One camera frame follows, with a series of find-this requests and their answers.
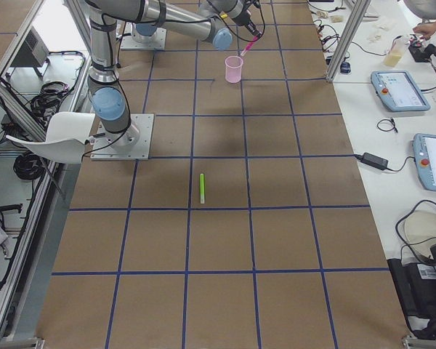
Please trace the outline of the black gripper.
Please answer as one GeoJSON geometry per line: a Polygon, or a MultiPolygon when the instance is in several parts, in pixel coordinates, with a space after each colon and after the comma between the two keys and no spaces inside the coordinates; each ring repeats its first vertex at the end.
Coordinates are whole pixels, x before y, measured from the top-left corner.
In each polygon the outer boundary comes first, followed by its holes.
{"type": "Polygon", "coordinates": [[[239,14],[239,26],[243,26],[253,35],[253,39],[260,39],[261,32],[257,29],[255,24],[251,20],[251,13],[248,10],[243,10],[239,14]]]}

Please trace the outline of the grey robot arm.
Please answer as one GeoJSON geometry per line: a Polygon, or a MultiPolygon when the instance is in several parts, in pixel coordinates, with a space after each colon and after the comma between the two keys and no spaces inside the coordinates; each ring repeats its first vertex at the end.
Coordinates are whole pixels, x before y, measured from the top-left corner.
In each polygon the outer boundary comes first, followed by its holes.
{"type": "Polygon", "coordinates": [[[117,49],[162,50],[169,31],[210,43],[219,51],[233,42],[222,19],[260,38],[250,7],[258,1],[201,1],[191,12],[167,1],[88,1],[90,52],[89,90],[93,109],[107,135],[119,137],[131,129],[129,106],[118,82],[121,64],[117,49]]]}

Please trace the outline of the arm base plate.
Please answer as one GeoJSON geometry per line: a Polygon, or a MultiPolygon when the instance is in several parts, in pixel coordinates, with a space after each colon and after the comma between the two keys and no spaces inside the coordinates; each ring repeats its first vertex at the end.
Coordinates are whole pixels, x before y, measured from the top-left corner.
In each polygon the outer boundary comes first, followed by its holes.
{"type": "Polygon", "coordinates": [[[165,50],[166,29],[158,28],[152,36],[143,36],[134,26],[125,32],[121,42],[121,50],[154,51],[165,50]]]}
{"type": "Polygon", "coordinates": [[[94,161],[148,160],[153,125],[153,114],[132,114],[131,126],[121,139],[117,140],[118,135],[106,132],[100,121],[97,133],[105,135],[94,141],[94,151],[89,154],[90,159],[94,161]]]}

